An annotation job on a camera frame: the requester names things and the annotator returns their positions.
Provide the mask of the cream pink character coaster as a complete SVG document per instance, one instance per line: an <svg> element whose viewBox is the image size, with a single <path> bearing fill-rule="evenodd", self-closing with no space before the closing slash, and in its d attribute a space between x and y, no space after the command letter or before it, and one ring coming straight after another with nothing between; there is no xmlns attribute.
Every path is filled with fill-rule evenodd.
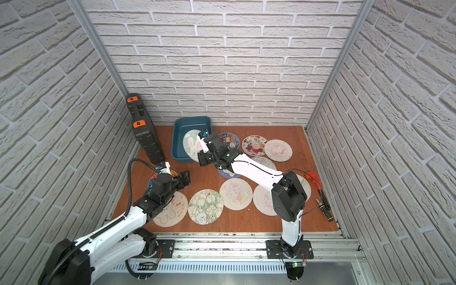
<svg viewBox="0 0 456 285"><path fill-rule="evenodd" d="M251 186L242 179L232 178L225 181L219 191L224 206L230 210L243 210L252 202L253 191Z"/></svg>

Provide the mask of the green bunnies coaster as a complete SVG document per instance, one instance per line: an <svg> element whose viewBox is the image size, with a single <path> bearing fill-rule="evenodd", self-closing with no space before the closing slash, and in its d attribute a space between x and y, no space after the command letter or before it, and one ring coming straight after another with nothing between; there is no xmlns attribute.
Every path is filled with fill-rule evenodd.
<svg viewBox="0 0 456 285"><path fill-rule="evenodd" d="M215 190L198 191L188 203L190 219L199 225L214 223L222 215L224 202Z"/></svg>

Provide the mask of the teal storage box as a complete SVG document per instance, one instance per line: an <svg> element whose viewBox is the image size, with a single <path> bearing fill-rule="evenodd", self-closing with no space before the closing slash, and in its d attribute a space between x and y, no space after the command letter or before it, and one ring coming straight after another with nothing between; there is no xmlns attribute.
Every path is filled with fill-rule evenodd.
<svg viewBox="0 0 456 285"><path fill-rule="evenodd" d="M211 120L208 116L179 118L173 129L171 155L178 163L191 163L194 160L184 149L184 136L192 130L212 133Z"/></svg>

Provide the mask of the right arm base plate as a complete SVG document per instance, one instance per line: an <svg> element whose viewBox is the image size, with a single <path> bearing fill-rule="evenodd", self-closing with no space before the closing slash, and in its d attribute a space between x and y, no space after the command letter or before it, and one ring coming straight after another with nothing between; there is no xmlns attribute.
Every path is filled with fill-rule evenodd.
<svg viewBox="0 0 456 285"><path fill-rule="evenodd" d="M314 252L310 241L301 239L295 246L290 246L285 241L268 240L266 241L266 251L268 259L303 259L311 260L314 258Z"/></svg>

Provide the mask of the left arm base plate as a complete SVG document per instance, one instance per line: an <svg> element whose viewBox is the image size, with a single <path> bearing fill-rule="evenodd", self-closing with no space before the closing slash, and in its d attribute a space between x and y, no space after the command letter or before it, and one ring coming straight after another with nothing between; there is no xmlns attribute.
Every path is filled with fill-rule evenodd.
<svg viewBox="0 0 456 285"><path fill-rule="evenodd" d="M175 240L158 239L153 242L146 242L143 251L135 256L136 258L172 258Z"/></svg>

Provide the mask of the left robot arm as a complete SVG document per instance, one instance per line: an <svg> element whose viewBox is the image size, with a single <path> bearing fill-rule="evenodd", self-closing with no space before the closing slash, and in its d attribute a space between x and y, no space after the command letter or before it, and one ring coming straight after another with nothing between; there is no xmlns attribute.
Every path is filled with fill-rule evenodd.
<svg viewBox="0 0 456 285"><path fill-rule="evenodd" d="M100 229L75 241L64 239L53 249L39 277L40 285L91 285L104 273L130 258L152 256L156 236L144 225L158 216L174 194L191 183L189 171L172 176L168 162L152 168L157 177L144 196Z"/></svg>

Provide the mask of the beige bear bow coaster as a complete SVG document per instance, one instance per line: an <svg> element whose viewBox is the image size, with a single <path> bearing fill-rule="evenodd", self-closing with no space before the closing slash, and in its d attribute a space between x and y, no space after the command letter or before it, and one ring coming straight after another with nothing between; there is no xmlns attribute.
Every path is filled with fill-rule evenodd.
<svg viewBox="0 0 456 285"><path fill-rule="evenodd" d="M172 227L181 222L188 211L188 199L177 191L171 202L157 215L153 222L163 228Z"/></svg>

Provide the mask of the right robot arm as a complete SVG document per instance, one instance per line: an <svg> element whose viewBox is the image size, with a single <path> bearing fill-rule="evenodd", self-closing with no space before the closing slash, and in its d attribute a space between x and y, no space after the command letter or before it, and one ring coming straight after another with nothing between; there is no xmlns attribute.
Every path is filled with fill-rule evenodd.
<svg viewBox="0 0 456 285"><path fill-rule="evenodd" d="M294 257L301 246L301 216L307 194L294 171L279 172L257 163L237 148L228 149L217 134L198 134L202 150L198 153L200 166L215 165L217 169L242 175L270 192L273 209L282 220L281 247Z"/></svg>

